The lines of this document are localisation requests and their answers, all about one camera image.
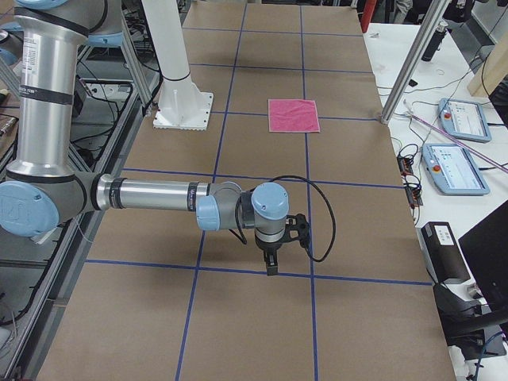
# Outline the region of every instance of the black box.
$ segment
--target black box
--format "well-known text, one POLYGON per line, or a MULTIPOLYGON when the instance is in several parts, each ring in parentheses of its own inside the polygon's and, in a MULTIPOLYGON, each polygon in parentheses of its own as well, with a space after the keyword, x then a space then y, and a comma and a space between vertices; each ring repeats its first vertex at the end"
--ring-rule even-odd
POLYGON ((460 284, 471 278, 448 222, 428 222, 421 235, 437 282, 460 284))

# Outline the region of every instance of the blue joint cap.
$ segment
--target blue joint cap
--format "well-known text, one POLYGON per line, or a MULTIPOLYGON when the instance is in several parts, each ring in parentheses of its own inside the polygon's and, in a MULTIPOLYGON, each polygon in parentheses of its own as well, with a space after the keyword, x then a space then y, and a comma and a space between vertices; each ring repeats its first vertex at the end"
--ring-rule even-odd
POLYGON ((289 213, 287 192, 277 183, 263 183, 252 192, 252 206, 256 213, 267 220, 286 219, 289 213))
POLYGON ((33 237, 60 220, 53 201, 39 188, 20 181, 0 184, 0 225, 12 234, 33 237))
POLYGON ((69 0, 16 0, 19 6, 24 6, 31 10, 50 10, 61 6, 69 0))
POLYGON ((198 199, 196 219, 201 230, 217 231, 221 228, 219 207, 214 196, 203 196, 198 199))
POLYGON ((124 40, 122 32, 113 34, 91 34, 85 43, 94 48, 119 48, 124 40))
POLYGON ((17 62, 17 57, 5 49, 0 48, 0 57, 7 66, 14 65, 17 62))

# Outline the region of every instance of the white desk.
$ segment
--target white desk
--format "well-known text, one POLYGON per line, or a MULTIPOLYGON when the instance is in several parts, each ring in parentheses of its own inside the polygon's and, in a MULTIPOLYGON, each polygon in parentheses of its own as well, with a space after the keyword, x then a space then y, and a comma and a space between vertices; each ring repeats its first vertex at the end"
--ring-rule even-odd
MULTIPOLYGON (((371 65, 375 74, 381 102, 387 100, 389 89, 393 86, 406 54, 418 32, 416 25, 384 25, 371 24, 369 30, 364 34, 371 65)), ((402 97, 402 101, 395 111, 397 114, 404 114, 408 109, 404 104, 411 104, 415 101, 438 103, 442 98, 454 98, 464 100, 475 100, 476 102, 488 102, 487 98, 473 98, 469 95, 467 84, 473 77, 469 72, 468 63, 462 57, 460 50, 453 39, 447 35, 441 46, 430 62, 420 61, 412 79, 418 85, 408 87, 402 97), (430 87, 442 87, 451 81, 464 77, 463 80, 454 82, 442 89, 420 90, 430 87)), ((491 104, 483 107, 487 121, 490 123, 501 123, 499 116, 491 104)), ((430 123, 437 118, 437 106, 423 103, 414 103, 413 110, 416 115, 430 123)), ((389 124, 391 135, 399 139, 403 145, 409 143, 421 146, 421 140, 409 129, 409 119, 406 117, 394 116, 389 124)), ((422 137, 426 137, 429 129, 414 121, 411 127, 422 137)), ((508 130, 504 126, 491 126, 492 141, 486 144, 467 142, 472 148, 489 156, 499 163, 508 161, 508 130)), ((448 139, 438 133, 432 132, 427 139, 428 143, 447 143, 448 139)), ((398 152, 398 143, 394 141, 394 149, 398 152)), ((479 167, 490 167, 490 165, 473 156, 479 167)), ((430 177, 425 173, 423 165, 420 164, 418 155, 414 163, 414 171, 418 174, 421 171, 422 201, 424 206, 420 208, 420 218, 417 227, 422 227, 428 221, 448 221, 458 239, 470 228, 484 219, 491 211, 500 206, 508 199, 508 176, 499 170, 484 171, 483 176, 491 188, 491 193, 485 196, 444 196, 440 194, 433 185, 430 177)), ((466 285, 457 285, 452 288, 458 295, 467 298, 465 293, 466 285)), ((474 361, 470 362, 470 369, 474 369, 474 361)), ((506 381, 508 375, 508 356, 495 359, 482 360, 484 368, 479 373, 482 381, 506 381)))

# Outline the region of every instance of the pink towel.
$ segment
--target pink towel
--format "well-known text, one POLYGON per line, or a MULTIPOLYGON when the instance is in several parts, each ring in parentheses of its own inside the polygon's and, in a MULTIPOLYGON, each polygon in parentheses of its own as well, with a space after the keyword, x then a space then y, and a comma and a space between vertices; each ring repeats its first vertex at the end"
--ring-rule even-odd
POLYGON ((319 120, 315 101, 268 99, 271 133, 318 133, 319 120))

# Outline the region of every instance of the black device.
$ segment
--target black device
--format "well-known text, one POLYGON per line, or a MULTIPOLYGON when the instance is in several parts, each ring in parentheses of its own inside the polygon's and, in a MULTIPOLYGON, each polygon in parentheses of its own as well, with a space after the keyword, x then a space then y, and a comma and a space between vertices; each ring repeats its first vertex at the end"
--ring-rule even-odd
POLYGON ((471 278, 448 222, 428 222, 421 235, 438 283, 461 284, 471 278))
POLYGON ((508 201, 459 239, 479 289, 508 333, 508 201))
MULTIPOLYGON (((434 285, 433 291, 447 345, 459 347, 466 360, 478 359, 483 345, 499 331, 499 327, 483 323, 480 323, 484 325, 482 328, 474 327, 464 331, 463 327, 472 322, 476 324, 477 319, 490 318, 491 309, 477 300, 464 301, 443 284, 434 285)), ((483 357, 504 355, 506 351, 502 338, 496 337, 483 357)))
POLYGON ((441 46, 441 42, 443 42, 443 38, 445 38, 446 27, 448 26, 448 22, 441 20, 439 21, 439 25, 436 28, 436 31, 432 35, 429 44, 427 45, 427 49, 423 52, 423 56, 421 60, 429 62, 432 57, 434 57, 434 53, 441 46))

